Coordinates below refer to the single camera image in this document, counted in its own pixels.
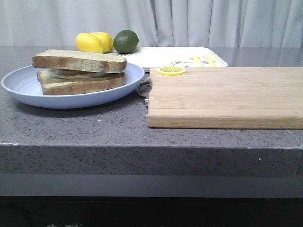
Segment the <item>fried egg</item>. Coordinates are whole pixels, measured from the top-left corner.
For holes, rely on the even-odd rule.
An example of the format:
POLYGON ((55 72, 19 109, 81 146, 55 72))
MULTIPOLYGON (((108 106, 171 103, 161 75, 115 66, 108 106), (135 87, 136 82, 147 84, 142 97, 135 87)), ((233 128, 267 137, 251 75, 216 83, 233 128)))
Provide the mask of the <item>fried egg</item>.
POLYGON ((51 76, 61 79, 89 79, 104 76, 105 72, 90 72, 90 71, 79 71, 79 70, 62 70, 62 69, 51 69, 48 70, 51 76))

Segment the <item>bread slice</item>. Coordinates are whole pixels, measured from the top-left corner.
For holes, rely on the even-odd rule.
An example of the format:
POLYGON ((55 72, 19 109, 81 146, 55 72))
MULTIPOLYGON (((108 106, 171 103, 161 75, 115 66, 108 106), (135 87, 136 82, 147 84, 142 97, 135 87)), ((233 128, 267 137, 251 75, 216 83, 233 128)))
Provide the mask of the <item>bread slice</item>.
POLYGON ((127 60, 110 53, 46 49, 32 57, 35 68, 78 70, 85 72, 124 72, 127 60))
POLYGON ((44 95, 77 95, 121 87, 126 82, 126 75, 122 72, 89 79, 61 79, 51 76, 48 70, 40 70, 37 79, 44 95))

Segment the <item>light blue round plate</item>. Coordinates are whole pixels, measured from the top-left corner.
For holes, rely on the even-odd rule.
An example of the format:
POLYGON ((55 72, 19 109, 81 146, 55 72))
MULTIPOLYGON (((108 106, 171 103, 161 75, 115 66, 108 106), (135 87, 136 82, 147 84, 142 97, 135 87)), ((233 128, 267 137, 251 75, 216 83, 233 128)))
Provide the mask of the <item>light blue round plate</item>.
POLYGON ((139 87, 144 77, 143 68, 128 63, 125 70, 126 82, 121 87, 88 94, 48 96, 42 93, 37 72, 37 68, 26 66, 6 75, 1 84, 14 99, 24 104, 51 109, 73 109, 102 105, 125 97, 139 87))

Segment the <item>white rectangular tray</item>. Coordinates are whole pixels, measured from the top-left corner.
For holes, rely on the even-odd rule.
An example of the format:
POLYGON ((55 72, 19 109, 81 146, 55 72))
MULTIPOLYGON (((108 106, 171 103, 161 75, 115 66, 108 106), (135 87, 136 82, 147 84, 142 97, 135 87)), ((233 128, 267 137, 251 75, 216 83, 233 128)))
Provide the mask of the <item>white rectangular tray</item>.
POLYGON ((223 59, 205 47, 138 47, 128 54, 120 54, 113 51, 113 54, 123 56, 128 62, 142 67, 149 71, 152 67, 180 66, 194 67, 191 54, 198 54, 204 67, 210 67, 203 55, 209 55, 216 60, 217 67, 227 67, 223 59))

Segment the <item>lemon slice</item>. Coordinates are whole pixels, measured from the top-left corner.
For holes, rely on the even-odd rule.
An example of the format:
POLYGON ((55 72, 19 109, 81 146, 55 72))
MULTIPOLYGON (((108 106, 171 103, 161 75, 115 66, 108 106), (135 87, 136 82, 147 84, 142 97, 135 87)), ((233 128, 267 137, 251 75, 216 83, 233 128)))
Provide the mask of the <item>lemon slice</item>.
POLYGON ((162 74, 162 75, 171 75, 171 76, 182 75, 182 74, 186 73, 186 69, 183 68, 183 67, 179 67, 179 66, 159 67, 159 68, 156 69, 156 71, 159 74, 162 74))

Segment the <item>left yellow utensil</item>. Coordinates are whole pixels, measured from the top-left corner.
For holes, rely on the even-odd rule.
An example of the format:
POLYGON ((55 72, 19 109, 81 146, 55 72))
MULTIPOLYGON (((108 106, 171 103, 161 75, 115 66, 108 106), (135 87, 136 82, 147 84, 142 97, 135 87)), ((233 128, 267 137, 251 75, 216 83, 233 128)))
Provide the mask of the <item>left yellow utensil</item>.
POLYGON ((198 54, 191 54, 190 59, 193 60, 193 66, 194 67, 203 67, 203 63, 200 60, 200 57, 198 54))

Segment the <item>yellow utensil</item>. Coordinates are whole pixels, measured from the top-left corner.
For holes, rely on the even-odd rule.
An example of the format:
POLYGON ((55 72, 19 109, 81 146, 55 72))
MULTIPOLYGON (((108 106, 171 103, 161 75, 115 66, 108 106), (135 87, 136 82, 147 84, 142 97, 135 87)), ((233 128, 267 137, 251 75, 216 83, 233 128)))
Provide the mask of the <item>yellow utensil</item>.
POLYGON ((208 65, 210 67, 217 67, 216 60, 213 57, 211 57, 209 55, 203 55, 203 57, 208 62, 208 65))
POLYGON ((193 60, 193 66, 194 67, 203 67, 203 63, 200 60, 200 57, 198 54, 191 54, 190 59, 193 60))

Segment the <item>green lime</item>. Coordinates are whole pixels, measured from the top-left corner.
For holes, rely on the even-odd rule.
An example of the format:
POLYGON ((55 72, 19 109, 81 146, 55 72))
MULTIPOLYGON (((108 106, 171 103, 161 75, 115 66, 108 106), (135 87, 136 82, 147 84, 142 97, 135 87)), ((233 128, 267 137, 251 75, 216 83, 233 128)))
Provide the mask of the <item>green lime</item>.
POLYGON ((132 30, 122 30, 114 38, 113 46, 118 53, 133 52, 139 43, 138 35, 132 30))

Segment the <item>right yellow utensil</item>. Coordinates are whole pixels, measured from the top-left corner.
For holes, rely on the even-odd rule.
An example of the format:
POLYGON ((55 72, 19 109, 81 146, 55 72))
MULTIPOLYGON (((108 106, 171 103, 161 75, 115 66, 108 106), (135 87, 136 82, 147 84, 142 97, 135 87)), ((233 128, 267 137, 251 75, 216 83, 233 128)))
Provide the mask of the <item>right yellow utensil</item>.
POLYGON ((213 57, 211 57, 209 55, 203 55, 203 57, 208 62, 208 65, 210 67, 217 67, 216 60, 213 57))

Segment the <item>rear yellow lemon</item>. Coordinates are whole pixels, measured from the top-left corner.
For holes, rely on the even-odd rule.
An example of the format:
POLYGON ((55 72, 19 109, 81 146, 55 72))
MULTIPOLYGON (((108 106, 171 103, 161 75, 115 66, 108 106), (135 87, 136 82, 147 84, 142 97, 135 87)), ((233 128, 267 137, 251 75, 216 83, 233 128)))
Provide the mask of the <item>rear yellow lemon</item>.
POLYGON ((105 53, 110 53, 113 50, 113 38, 112 36, 107 32, 93 32, 90 33, 91 35, 94 35, 97 37, 100 42, 102 43, 105 53))

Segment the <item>yellow lemon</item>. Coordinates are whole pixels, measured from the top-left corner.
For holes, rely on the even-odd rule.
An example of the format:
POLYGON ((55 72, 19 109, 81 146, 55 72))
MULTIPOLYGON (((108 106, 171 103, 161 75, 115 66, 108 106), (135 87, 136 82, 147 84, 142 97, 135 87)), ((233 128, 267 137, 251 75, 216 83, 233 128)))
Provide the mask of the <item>yellow lemon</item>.
POLYGON ((75 45, 80 51, 105 53, 101 41, 92 34, 80 33, 75 38, 75 45))
POLYGON ((113 50, 113 38, 112 36, 107 32, 93 32, 90 33, 91 35, 94 35, 97 37, 100 42, 102 43, 105 53, 110 53, 113 50))

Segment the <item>white curtain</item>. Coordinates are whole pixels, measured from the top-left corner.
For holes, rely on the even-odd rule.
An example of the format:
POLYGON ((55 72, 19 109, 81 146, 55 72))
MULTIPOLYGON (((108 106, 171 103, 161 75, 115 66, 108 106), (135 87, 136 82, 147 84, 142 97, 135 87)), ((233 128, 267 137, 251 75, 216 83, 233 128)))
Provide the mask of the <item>white curtain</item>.
POLYGON ((124 29, 141 46, 303 45, 300 0, 3 0, 4 46, 73 46, 79 33, 124 29))

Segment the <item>wooden cutting board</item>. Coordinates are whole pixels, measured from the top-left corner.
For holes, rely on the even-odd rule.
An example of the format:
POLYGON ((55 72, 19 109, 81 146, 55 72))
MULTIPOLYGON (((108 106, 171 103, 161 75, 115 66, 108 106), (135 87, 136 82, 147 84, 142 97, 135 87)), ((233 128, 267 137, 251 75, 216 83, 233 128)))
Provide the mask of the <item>wooden cutting board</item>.
POLYGON ((302 67, 150 70, 148 125, 153 128, 301 129, 302 67))

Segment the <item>front yellow lemon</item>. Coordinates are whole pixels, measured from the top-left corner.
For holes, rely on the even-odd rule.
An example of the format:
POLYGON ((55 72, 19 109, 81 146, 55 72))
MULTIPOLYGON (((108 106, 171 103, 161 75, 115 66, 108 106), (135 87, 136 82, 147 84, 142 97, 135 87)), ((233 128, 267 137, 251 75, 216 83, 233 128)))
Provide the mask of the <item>front yellow lemon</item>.
POLYGON ((92 34, 80 33, 75 38, 75 45, 80 51, 105 53, 101 41, 92 34))

